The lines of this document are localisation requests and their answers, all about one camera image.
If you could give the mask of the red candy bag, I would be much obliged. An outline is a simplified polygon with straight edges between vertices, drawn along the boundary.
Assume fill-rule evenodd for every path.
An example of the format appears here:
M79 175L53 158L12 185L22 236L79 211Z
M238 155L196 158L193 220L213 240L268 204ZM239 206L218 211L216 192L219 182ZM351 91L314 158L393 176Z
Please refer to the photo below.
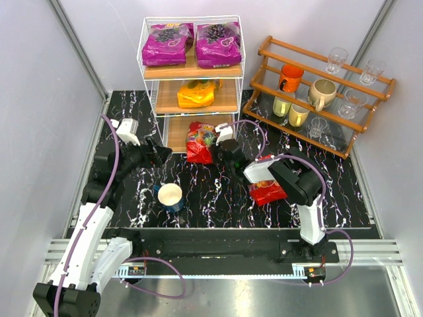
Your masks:
M215 126L203 122L191 122L186 134L186 160L190 163L212 164L211 147L217 134Z
M250 182L248 185L250 196L258 206L288 197L268 169L274 162L273 158L274 155L262 157L250 163L243 172L245 178Z

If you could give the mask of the yellow orange candy bag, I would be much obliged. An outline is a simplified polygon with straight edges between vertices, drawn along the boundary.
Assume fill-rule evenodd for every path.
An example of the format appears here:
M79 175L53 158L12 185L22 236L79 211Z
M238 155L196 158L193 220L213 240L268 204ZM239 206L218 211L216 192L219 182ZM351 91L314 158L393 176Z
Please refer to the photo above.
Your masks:
M211 106L222 84L222 79L185 80L177 92L178 106L180 108L205 108Z

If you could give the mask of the purple grape candy bag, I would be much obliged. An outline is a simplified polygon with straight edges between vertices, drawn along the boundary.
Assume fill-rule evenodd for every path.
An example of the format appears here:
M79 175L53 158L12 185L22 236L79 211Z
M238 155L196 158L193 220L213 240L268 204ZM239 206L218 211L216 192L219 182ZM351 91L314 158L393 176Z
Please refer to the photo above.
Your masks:
M154 24L141 50L144 66L184 65L194 43L192 23Z

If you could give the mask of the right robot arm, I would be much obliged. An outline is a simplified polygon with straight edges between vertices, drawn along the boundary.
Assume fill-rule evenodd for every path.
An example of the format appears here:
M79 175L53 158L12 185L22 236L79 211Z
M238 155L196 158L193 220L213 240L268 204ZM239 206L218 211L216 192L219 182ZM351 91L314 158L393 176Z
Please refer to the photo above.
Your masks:
M279 185L288 202L295 204L299 212L300 242L292 247L293 255L308 260L324 255L327 246L323 224L326 180L316 164L296 148L282 155L249 160L234 139L213 145L211 153L214 161L223 164L232 179L246 188L267 181Z

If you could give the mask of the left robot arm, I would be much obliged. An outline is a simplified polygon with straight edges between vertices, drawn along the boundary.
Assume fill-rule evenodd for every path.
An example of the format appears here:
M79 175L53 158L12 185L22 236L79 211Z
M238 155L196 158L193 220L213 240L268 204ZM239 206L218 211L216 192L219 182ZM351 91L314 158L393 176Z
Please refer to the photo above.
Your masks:
M124 193L124 180L139 168L162 167L172 152L151 137L140 145L119 146L109 139L98 146L69 244L49 281L37 283L33 291L45 316L96 316L108 282L124 260L143 250L139 233L118 229L106 250L95 255Z

